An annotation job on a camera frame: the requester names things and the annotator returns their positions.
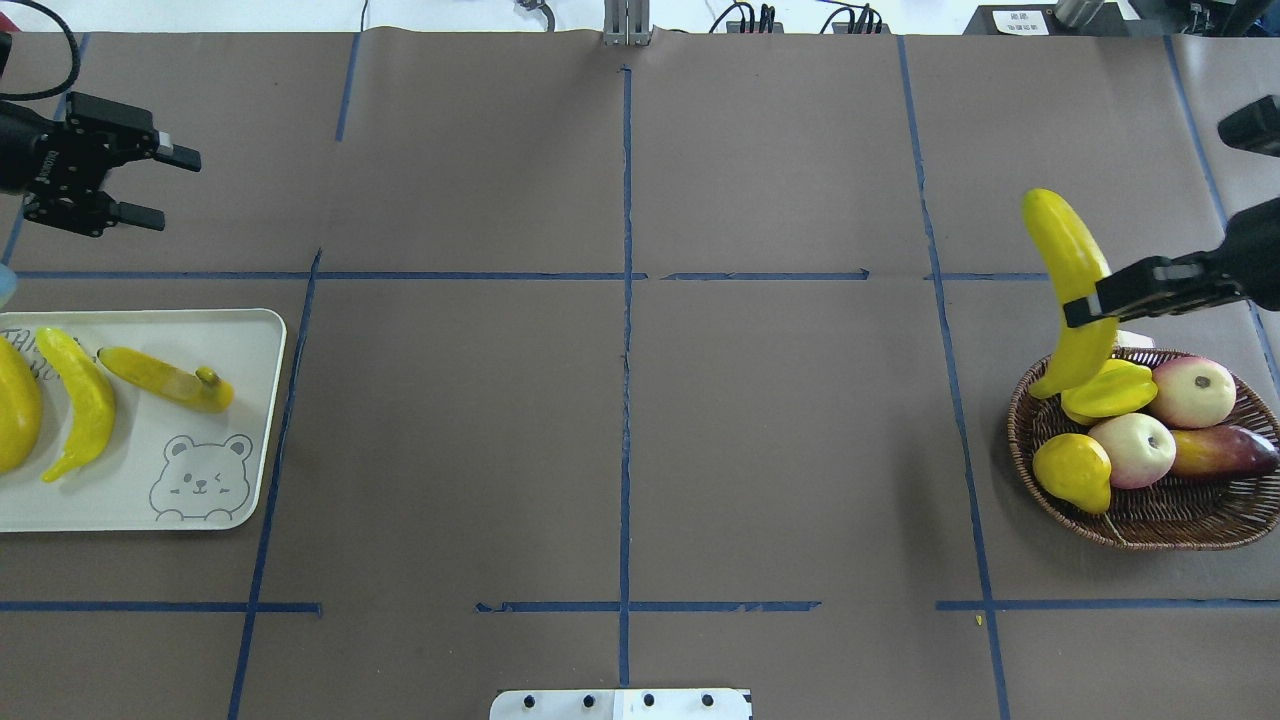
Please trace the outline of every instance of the mango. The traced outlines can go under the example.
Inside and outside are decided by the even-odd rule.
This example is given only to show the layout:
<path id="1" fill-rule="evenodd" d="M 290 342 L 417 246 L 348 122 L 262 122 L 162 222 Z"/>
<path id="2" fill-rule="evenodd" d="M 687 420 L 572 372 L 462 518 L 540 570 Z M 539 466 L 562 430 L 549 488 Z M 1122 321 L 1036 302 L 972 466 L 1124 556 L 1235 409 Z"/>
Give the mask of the mango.
<path id="1" fill-rule="evenodd" d="M 1171 432 L 1178 450 L 1170 471 L 1184 480 L 1243 480 L 1280 465 L 1271 441 L 1239 425 Z"/>

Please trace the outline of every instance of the blue tape grid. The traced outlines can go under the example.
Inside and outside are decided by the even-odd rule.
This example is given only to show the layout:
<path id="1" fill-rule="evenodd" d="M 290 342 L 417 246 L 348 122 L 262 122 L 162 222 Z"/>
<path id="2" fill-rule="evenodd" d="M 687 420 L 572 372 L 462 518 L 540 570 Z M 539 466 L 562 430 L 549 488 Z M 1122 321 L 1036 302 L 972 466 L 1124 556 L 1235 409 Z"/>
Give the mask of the blue tape grid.
<path id="1" fill-rule="evenodd" d="M 82 49 L 87 47 L 90 35 L 82 37 Z M 929 240 L 931 274 L 924 279 L 931 281 L 934 287 L 937 301 L 938 322 L 942 333 L 943 351 L 946 355 L 947 375 L 952 396 L 952 413 L 965 457 L 965 480 L 970 500 L 970 521 L 973 527 L 974 547 L 978 559 L 979 580 L 983 598 L 978 601 L 954 600 L 938 601 L 936 610 L 942 612 L 983 612 L 987 618 L 988 642 L 991 646 L 992 675 L 996 683 L 997 702 L 1002 720 L 1009 717 L 1007 693 L 1005 688 L 1004 667 L 1000 652 L 998 629 L 996 612 L 1006 611 L 1075 611 L 1075 610 L 1161 610 L 1161 609 L 1208 609 L 1208 610 L 1275 610 L 1280 609 L 1280 600 L 1245 600 L 1245 598 L 1098 598 L 1098 600 L 996 600 L 991 591 L 989 570 L 986 561 L 986 547 L 982 537 L 982 520 L 978 510 L 977 492 L 973 478 L 973 466 L 968 442 L 968 432 L 964 420 L 964 405 L 960 396 L 959 377 L 955 364 L 955 354 L 951 342 L 950 325 L 946 316 L 946 282 L 1044 282 L 1044 273 L 943 273 L 938 260 L 933 223 L 929 215 L 925 197 L 924 160 L 920 149 L 919 128 L 916 124 L 915 104 L 911 92 L 909 61 L 906 45 L 902 37 L 897 38 L 899 60 L 902 72 L 902 91 L 906 104 L 908 123 L 911 135 L 911 149 L 915 161 L 918 191 L 920 196 L 922 220 L 925 234 Z M 1175 81 L 1179 102 L 1184 119 L 1192 135 L 1201 169 L 1208 186 L 1208 192 L 1213 202 L 1220 223 L 1225 227 L 1226 215 L 1222 208 L 1217 183 L 1204 154 L 1196 120 L 1187 101 L 1181 73 L 1174 53 L 1171 38 L 1165 38 L 1165 47 L 1169 56 L 1170 69 Z M 352 37 L 351 59 L 347 67 L 346 85 L 343 87 L 342 105 L 334 140 L 340 142 L 346 131 L 347 109 L 351 100 L 351 91 L 355 78 L 356 60 L 360 49 L 360 35 Z M 680 601 L 632 601 L 630 598 L 630 350 L 631 350 L 631 300 L 632 282 L 649 279 L 645 273 L 636 273 L 632 264 L 632 227 L 631 227 L 631 68 L 623 67 L 623 225 L 625 225 L 625 270 L 622 273 L 503 273 L 503 272 L 320 272 L 320 254 L 312 261 L 310 272 L 46 272 L 26 270 L 19 272 L 22 278 L 32 279 L 260 279 L 260 281 L 307 281 L 306 300 L 303 304 L 302 322 L 294 348 L 294 363 L 289 377 L 288 397 L 284 405 L 282 419 L 282 433 L 276 459 L 273 465 L 273 474 L 269 487 L 264 527 L 260 537 L 257 560 L 251 582 L 248 602 L 148 602 L 148 601 L 0 601 L 0 612 L 232 612 L 244 614 L 244 630 L 242 633 L 241 652 L 237 662 L 236 680 L 232 691 L 232 701 L 228 717 L 238 715 L 239 700 L 243 692 L 244 676 L 248 666 L 250 648 L 253 635 L 253 621 L 257 614 L 303 614 L 321 616 L 323 609 L 317 602 L 260 602 L 262 571 L 265 568 L 266 552 L 270 542 L 270 530 L 274 519 L 278 497 L 280 470 L 288 427 L 292 419 L 293 401 L 297 392 L 298 370 L 301 366 L 302 350 L 306 342 L 306 333 L 310 325 L 311 306 L 317 281 L 622 281 L 625 286 L 625 331 L 623 331 L 623 446 L 621 469 L 621 518 L 620 518 L 620 601 L 584 601 L 584 602 L 502 602 L 498 606 L 477 603 L 475 611 L 479 614 L 541 614 L 541 612 L 617 612 L 620 618 L 618 635 L 618 674 L 621 687 L 627 687 L 630 682 L 630 612 L 806 612 L 819 607 L 818 601 L 733 601 L 733 602 L 680 602 Z M 65 96 L 59 102 L 55 118 L 60 118 L 65 111 Z M 3 261 L 13 256 L 18 236 L 22 228 L 22 215 L 15 218 L 5 247 Z M 850 273 L 673 273 L 664 275 L 663 281 L 867 281 L 870 273 L 865 269 Z M 1280 373 L 1272 346 L 1262 327 L 1257 309 L 1251 304 L 1251 314 L 1258 333 L 1262 350 L 1271 370 L 1272 382 L 1280 391 Z"/>

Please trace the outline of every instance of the toy banana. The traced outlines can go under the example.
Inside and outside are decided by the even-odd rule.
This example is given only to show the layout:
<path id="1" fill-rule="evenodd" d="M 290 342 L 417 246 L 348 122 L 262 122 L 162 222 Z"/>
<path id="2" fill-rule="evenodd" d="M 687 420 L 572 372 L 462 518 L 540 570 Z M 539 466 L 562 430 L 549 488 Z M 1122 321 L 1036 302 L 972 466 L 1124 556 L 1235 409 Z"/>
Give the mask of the toy banana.
<path id="1" fill-rule="evenodd" d="M 1120 320 L 1105 318 L 1079 328 L 1066 327 L 1062 305 L 1092 295 L 1094 283 L 1111 274 L 1089 228 L 1066 200 L 1051 190 L 1032 190 L 1023 197 L 1023 222 L 1048 268 L 1061 324 L 1048 369 L 1030 387 L 1032 396 L 1043 400 L 1098 374 L 1111 356 Z"/>
<path id="2" fill-rule="evenodd" d="M 44 404 L 27 360 L 0 338 L 0 473 L 22 465 L 40 437 Z"/>
<path id="3" fill-rule="evenodd" d="M 36 347 L 63 377 L 74 414 L 63 456 L 40 475 L 40 479 L 51 483 L 76 468 L 88 465 L 106 450 L 115 428 L 115 393 L 102 370 L 65 332 L 40 328 L 36 331 Z"/>
<path id="4" fill-rule="evenodd" d="M 232 383 L 210 368 L 188 373 L 132 347 L 104 347 L 97 359 L 122 380 L 201 413 L 221 413 L 236 397 Z"/>

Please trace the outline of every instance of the yellow fruit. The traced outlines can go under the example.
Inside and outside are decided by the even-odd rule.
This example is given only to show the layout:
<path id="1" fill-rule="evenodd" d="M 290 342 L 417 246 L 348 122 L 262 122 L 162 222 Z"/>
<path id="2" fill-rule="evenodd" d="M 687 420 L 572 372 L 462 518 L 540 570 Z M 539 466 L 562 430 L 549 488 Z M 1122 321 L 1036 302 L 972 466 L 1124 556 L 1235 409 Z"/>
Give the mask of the yellow fruit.
<path id="1" fill-rule="evenodd" d="M 1079 433 L 1050 438 L 1032 471 L 1046 492 L 1094 515 L 1111 507 L 1111 459 L 1098 441 Z"/>
<path id="2" fill-rule="evenodd" d="M 1062 411 L 1069 418 L 1115 418 L 1146 407 L 1157 392 L 1151 368 L 1111 359 L 1087 383 L 1062 391 Z"/>
<path id="3" fill-rule="evenodd" d="M 1070 418 L 1073 423 L 1084 427 L 1097 425 L 1098 421 L 1102 419 L 1102 418 L 1089 418 L 1088 415 L 1080 415 L 1073 413 L 1070 409 L 1068 409 L 1066 405 L 1062 406 L 1062 414 Z"/>
<path id="4" fill-rule="evenodd" d="M 63 456 L 40 475 L 40 479 L 51 483 L 88 465 L 106 450 L 115 428 L 115 393 L 102 370 L 97 369 L 76 338 L 65 332 L 40 328 L 36 331 L 36 347 L 63 377 L 74 415 Z"/>
<path id="5" fill-rule="evenodd" d="M 0 338 L 0 473 L 22 465 L 36 447 L 44 402 L 27 360 Z"/>
<path id="6" fill-rule="evenodd" d="M 1098 374 L 1111 356 L 1120 322 L 1103 318 L 1079 328 L 1066 325 L 1062 305 L 1093 295 L 1094 283 L 1111 274 L 1089 228 L 1066 200 L 1050 190 L 1028 191 L 1023 197 L 1023 222 L 1044 259 L 1057 297 L 1057 348 L 1044 377 L 1030 387 L 1033 397 L 1044 400 Z"/>
<path id="7" fill-rule="evenodd" d="M 236 397 L 232 383 L 210 368 L 188 373 L 131 347 L 104 347 L 97 359 L 122 380 L 201 413 L 221 413 Z"/>

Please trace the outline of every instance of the blue tape line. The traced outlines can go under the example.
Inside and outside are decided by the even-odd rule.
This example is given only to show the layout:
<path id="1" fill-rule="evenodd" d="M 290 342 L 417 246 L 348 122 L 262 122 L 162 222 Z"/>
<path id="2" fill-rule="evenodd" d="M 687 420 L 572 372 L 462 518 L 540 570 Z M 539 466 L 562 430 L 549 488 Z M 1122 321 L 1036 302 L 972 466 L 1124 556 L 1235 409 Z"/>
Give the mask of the blue tape line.
<path id="1" fill-rule="evenodd" d="M 1009 688 L 1005 684 L 1005 657 L 1000 650 L 1000 629 L 995 612 L 983 612 L 987 619 L 987 647 L 991 651 L 991 673 L 996 679 L 996 705 L 1001 720 L 1010 720 Z"/>
<path id="2" fill-rule="evenodd" d="M 476 603 L 476 612 L 481 615 L 499 612 L 617 612 L 621 603 L 602 602 L 503 602 L 497 607 Z"/>
<path id="3" fill-rule="evenodd" d="M 22 232 L 22 208 L 18 209 L 18 214 L 13 219 L 13 228 L 9 231 L 9 242 L 4 246 L 4 256 L 0 256 L 0 263 L 8 265 L 13 259 L 13 251 L 18 246 L 18 233 Z"/>
<path id="4" fill-rule="evenodd" d="M 742 602 L 678 602 L 678 601 L 632 601 L 628 603 L 630 612 L 809 612 L 822 607 L 817 600 L 768 600 L 768 601 L 742 601 Z M 612 601 L 585 601 L 585 602 L 503 602 L 497 607 L 476 603 L 476 612 L 481 615 L 497 615 L 500 612 L 618 612 L 621 602 Z"/>
<path id="5" fill-rule="evenodd" d="M 273 270 L 169 272 L 169 270 L 19 270 L 19 278 L 42 281 L 305 281 L 308 273 Z"/>
<path id="6" fill-rule="evenodd" d="M 920 214 L 924 219 L 924 234 L 929 238 L 929 268 L 933 278 L 933 296 L 938 309 L 938 324 L 942 331 L 942 350 L 947 361 L 947 382 L 951 386 L 951 413 L 955 418 L 956 430 L 960 433 L 960 445 L 964 451 L 965 484 L 969 489 L 969 520 L 973 524 L 973 541 L 977 546 L 978 575 L 982 582 L 982 597 L 991 600 L 991 575 L 987 568 L 987 550 L 982 537 L 982 516 L 978 510 L 978 491 L 973 479 L 973 457 L 969 451 L 969 432 L 964 419 L 964 401 L 960 397 L 960 377 L 956 372 L 955 348 L 951 342 L 951 325 L 947 322 L 946 293 L 942 287 L 941 261 L 938 260 L 938 246 L 933 233 L 933 219 L 929 217 L 929 206 L 924 195 L 924 158 L 920 152 L 920 131 L 915 122 L 915 101 L 911 95 L 911 76 L 906 63 L 906 40 L 897 36 L 899 61 L 902 68 L 902 94 L 906 97 L 906 117 L 911 131 L 911 152 L 915 155 L 915 179 L 920 193 Z"/>
<path id="7" fill-rule="evenodd" d="M 22 222 L 22 215 L 17 222 Z M 59 281 L 307 281 L 311 273 L 276 270 L 19 270 L 19 278 Z M 648 279 L 632 273 L 632 279 Z M 320 281 L 625 281 L 623 273 L 486 273 L 486 272 L 396 272 L 396 270 L 326 270 L 316 273 Z"/>
<path id="8" fill-rule="evenodd" d="M 244 612 L 244 602 L 4 601 L 0 612 Z"/>
<path id="9" fill-rule="evenodd" d="M 951 343 L 951 327 L 947 323 L 946 291 L 942 287 L 942 264 L 938 260 L 938 243 L 933 232 L 933 218 L 929 217 L 929 204 L 925 200 L 924 154 L 920 151 L 920 128 L 915 118 L 915 99 L 911 94 L 911 73 L 906 60 L 906 38 L 897 36 L 897 59 L 902 70 L 902 96 L 906 100 L 906 122 L 911 131 L 911 154 L 915 156 L 915 182 L 920 193 L 920 217 L 924 220 L 924 234 L 929 238 L 929 270 L 933 278 L 933 297 L 938 306 L 938 325 L 942 331 L 942 351 L 947 361 L 947 382 L 951 386 L 951 413 L 955 416 L 956 430 L 960 433 L 960 448 L 964 452 L 964 479 L 969 491 L 969 521 L 973 525 L 973 544 L 978 560 L 978 579 L 982 584 L 982 597 L 991 600 L 991 574 L 987 568 L 987 547 L 982 538 L 982 514 L 978 509 L 978 488 L 973 479 L 973 457 L 969 451 L 969 432 L 965 428 L 964 401 L 960 397 L 960 377 L 956 372 L 955 348 Z M 1009 694 L 1005 692 L 1005 666 L 1000 653 L 1000 634 L 996 623 L 987 623 L 987 639 L 991 644 L 991 673 L 996 683 L 996 702 L 1001 720 L 1009 720 Z"/>
<path id="10" fill-rule="evenodd" d="M 1170 597 L 1108 597 L 1096 600 L 942 600 L 934 603 L 940 612 L 993 610 L 993 611 L 1044 611 L 1044 610 L 1280 610 L 1280 600 L 1248 600 L 1234 597 L 1170 598 Z"/>
<path id="11" fill-rule="evenodd" d="M 79 38 L 79 55 L 81 67 L 84 67 L 84 55 L 88 53 L 88 41 L 93 37 L 92 33 L 86 32 Z M 67 92 L 58 99 L 58 108 L 54 110 L 54 122 L 63 119 L 63 113 L 67 111 Z M 22 232 L 22 209 L 19 208 L 18 215 L 13 219 L 13 228 L 9 231 L 9 242 L 4 246 L 4 255 L 0 255 L 0 264 L 8 265 L 13 260 L 13 251 L 18 247 L 18 233 Z"/>
<path id="12" fill-rule="evenodd" d="M 347 59 L 347 82 L 342 86 L 342 105 L 338 108 L 338 131 L 334 142 L 342 142 L 347 133 L 347 106 L 351 104 L 351 86 L 356 82 L 356 58 L 360 56 L 360 33 L 351 35 L 351 58 Z"/>
<path id="13" fill-rule="evenodd" d="M 867 269 L 856 273 L 672 273 L 664 281 L 865 281 Z"/>
<path id="14" fill-rule="evenodd" d="M 302 319 L 298 320 L 298 337 L 293 346 L 293 366 L 289 369 L 289 388 L 285 392 L 284 410 L 280 413 L 280 438 L 275 446 L 275 462 L 271 465 L 271 483 L 266 495 L 266 510 L 262 514 L 262 532 L 259 536 L 257 560 L 253 564 L 253 580 L 248 591 L 250 611 L 244 614 L 244 630 L 241 635 L 239 657 L 236 661 L 236 680 L 232 684 L 230 706 L 227 710 L 228 720 L 236 720 L 239 715 L 241 693 L 244 691 L 244 675 L 248 671 L 248 652 L 253 642 L 253 619 L 259 597 L 262 593 L 262 571 L 266 568 L 266 550 L 271 541 L 271 527 L 275 519 L 275 501 L 280 491 L 280 473 L 284 468 L 284 450 L 289 439 L 289 427 L 293 424 L 293 407 L 298 396 L 298 374 L 302 368 L 302 351 L 307 345 L 307 331 L 311 327 L 311 305 L 316 293 L 316 274 L 320 269 L 320 256 L 324 250 L 317 250 L 311 260 L 311 278 L 307 281 L 306 299 L 302 301 Z"/>
<path id="15" fill-rule="evenodd" d="M 644 273 L 632 278 L 645 279 Z M 328 270 L 323 281 L 626 281 L 626 273 L 484 273 L 484 272 L 362 272 Z"/>
<path id="16" fill-rule="evenodd" d="M 931 281 L 933 275 L 925 275 Z M 943 282 L 968 281 L 993 281 L 993 282 L 1041 282 L 1047 281 L 1048 273 L 942 273 Z"/>
<path id="17" fill-rule="evenodd" d="M 256 612 L 244 614 L 244 629 L 241 630 L 241 651 L 236 661 L 236 679 L 232 682 L 232 701 L 227 707 L 227 720 L 239 717 L 239 701 L 244 693 L 244 673 L 248 670 L 248 647 L 253 642 L 253 624 L 256 621 Z"/>
<path id="18" fill-rule="evenodd" d="M 618 527 L 618 687 L 631 684 L 631 68 L 622 65 L 622 492 Z"/>
<path id="19" fill-rule="evenodd" d="M 1262 357 L 1267 361 L 1267 372 L 1271 373 L 1271 384 L 1275 387 L 1276 393 L 1280 393 L 1280 368 L 1276 368 L 1271 337 L 1267 334 L 1267 328 L 1262 324 L 1262 314 L 1258 313 L 1258 306 L 1253 301 L 1249 301 L 1248 306 L 1249 316 L 1253 318 L 1253 332 L 1258 333 L 1258 342 L 1262 343 Z"/>
<path id="20" fill-rule="evenodd" d="M 1192 115 L 1192 106 L 1187 101 L 1183 73 L 1178 69 L 1178 54 L 1174 53 L 1174 38 L 1167 35 L 1165 36 L 1165 55 L 1169 58 L 1169 69 L 1174 73 L 1174 88 L 1178 91 L 1178 104 L 1183 108 L 1183 118 L 1187 120 L 1187 128 L 1192 133 L 1192 146 L 1196 149 L 1196 158 L 1199 159 L 1204 182 L 1208 184 L 1208 195 L 1213 201 L 1213 211 L 1217 213 L 1219 223 L 1226 227 L 1226 211 L 1222 209 L 1222 197 L 1217 193 L 1217 181 L 1213 179 L 1213 172 L 1210 170 L 1208 156 L 1204 155 L 1204 145 L 1199 137 L 1199 128 L 1196 126 L 1196 118 Z"/>
<path id="21" fill-rule="evenodd" d="M 822 606 L 817 600 L 772 600 L 748 602 L 632 602 L 636 612 L 809 612 Z"/>
<path id="22" fill-rule="evenodd" d="M 9 600 L 0 612 L 248 612 L 247 602 L 155 602 L 134 600 Z M 255 612 L 321 615 L 319 602 L 264 602 Z"/>

